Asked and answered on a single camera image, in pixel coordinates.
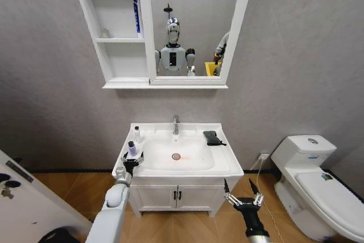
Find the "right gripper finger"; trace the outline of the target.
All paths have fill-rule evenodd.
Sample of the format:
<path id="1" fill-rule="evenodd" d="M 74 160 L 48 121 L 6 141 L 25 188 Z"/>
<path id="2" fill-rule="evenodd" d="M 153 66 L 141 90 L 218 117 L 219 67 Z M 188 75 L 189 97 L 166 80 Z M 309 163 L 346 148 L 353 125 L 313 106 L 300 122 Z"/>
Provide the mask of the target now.
<path id="1" fill-rule="evenodd" d="M 237 201 L 234 195 L 231 194 L 230 190 L 229 190 L 229 186 L 228 183 L 226 181 L 226 179 L 224 179 L 224 197 L 225 199 L 231 204 L 231 205 L 236 205 Z"/>
<path id="2" fill-rule="evenodd" d="M 253 191 L 253 194 L 255 195 L 255 197 L 253 199 L 253 204 L 257 205 L 257 206 L 261 206 L 263 203 L 263 200 L 264 200 L 264 195 L 259 192 L 258 187 L 253 183 L 253 181 L 251 179 L 249 179 L 249 183 L 250 183 L 251 189 Z"/>

